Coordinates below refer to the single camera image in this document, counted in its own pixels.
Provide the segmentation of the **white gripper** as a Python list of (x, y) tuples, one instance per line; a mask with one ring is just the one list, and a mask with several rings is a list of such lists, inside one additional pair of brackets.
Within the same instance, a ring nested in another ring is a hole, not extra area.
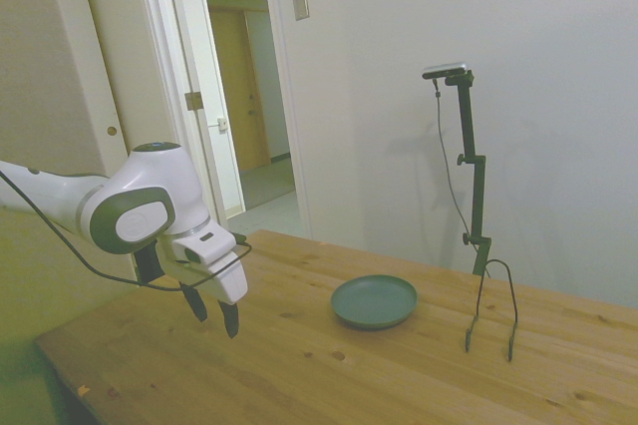
[(236, 302), (247, 292), (243, 266), (233, 251), (234, 238), (182, 237), (159, 241), (159, 256), (163, 271), (182, 282), (180, 290), (199, 322), (207, 320), (207, 309), (198, 292), (213, 295), (219, 300), (224, 327), (229, 338), (239, 331)]

